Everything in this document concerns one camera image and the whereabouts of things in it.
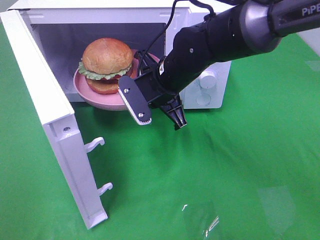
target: green cloth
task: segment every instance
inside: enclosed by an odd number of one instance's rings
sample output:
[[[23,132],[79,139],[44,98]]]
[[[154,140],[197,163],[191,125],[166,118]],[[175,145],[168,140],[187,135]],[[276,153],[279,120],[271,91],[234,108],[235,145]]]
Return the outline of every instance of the green cloth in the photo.
[[[186,110],[178,131],[158,109],[139,126],[73,103],[84,142],[105,139],[88,154],[97,186],[113,183],[90,230],[2,25],[0,43],[0,239],[319,239],[320,59],[297,35],[233,61],[222,107]]]

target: pink plate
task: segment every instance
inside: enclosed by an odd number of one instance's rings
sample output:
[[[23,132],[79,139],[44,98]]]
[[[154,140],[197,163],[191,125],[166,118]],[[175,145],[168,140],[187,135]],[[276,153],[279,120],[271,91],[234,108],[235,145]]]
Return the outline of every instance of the pink plate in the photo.
[[[159,59],[151,55],[156,61],[159,61]],[[133,59],[133,71],[137,72],[138,68],[138,60]],[[76,91],[79,93],[79,95],[90,105],[103,110],[109,110],[109,111],[124,111],[127,110],[127,106],[125,105],[124,101],[122,100],[120,94],[114,93],[114,94],[100,94],[95,91],[93,91],[87,84],[86,78],[84,75],[80,74],[78,72],[78,69],[76,70],[74,76],[73,76],[73,85],[76,89]]]

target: microwave door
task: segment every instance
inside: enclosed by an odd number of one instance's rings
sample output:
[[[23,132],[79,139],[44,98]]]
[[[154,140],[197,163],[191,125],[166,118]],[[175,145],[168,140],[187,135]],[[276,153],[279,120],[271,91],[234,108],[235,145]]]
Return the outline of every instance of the microwave door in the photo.
[[[97,188],[87,153],[102,137],[84,144],[74,110],[17,10],[0,13],[16,61],[39,120],[88,229],[108,218],[100,195],[112,188]]]

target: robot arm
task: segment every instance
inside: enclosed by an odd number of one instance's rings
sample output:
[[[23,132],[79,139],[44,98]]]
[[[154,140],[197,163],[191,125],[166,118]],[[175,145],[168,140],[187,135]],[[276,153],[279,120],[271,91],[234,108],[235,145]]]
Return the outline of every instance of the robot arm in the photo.
[[[119,93],[138,124],[150,123],[149,107],[155,107],[182,128],[187,121],[179,92],[208,66],[271,52],[286,35],[320,27],[320,0],[220,1],[236,6],[182,28],[159,63],[138,52],[142,74],[119,79]]]

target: microwave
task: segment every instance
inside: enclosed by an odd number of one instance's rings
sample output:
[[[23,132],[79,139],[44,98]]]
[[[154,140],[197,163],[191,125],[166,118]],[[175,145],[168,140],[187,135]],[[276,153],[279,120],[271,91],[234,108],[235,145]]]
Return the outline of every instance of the microwave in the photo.
[[[209,1],[219,13],[231,6]],[[111,37],[143,50],[167,23],[173,0],[18,0],[0,13],[40,123],[72,192],[85,226],[90,229],[108,215],[100,196],[112,189],[97,188],[87,153],[105,140],[84,143],[71,102],[83,102],[73,78],[88,44]],[[183,27],[201,23],[209,12],[187,1],[178,2],[173,20],[150,53],[158,58],[173,48]],[[180,92],[185,109],[222,105],[231,62],[215,63]]]

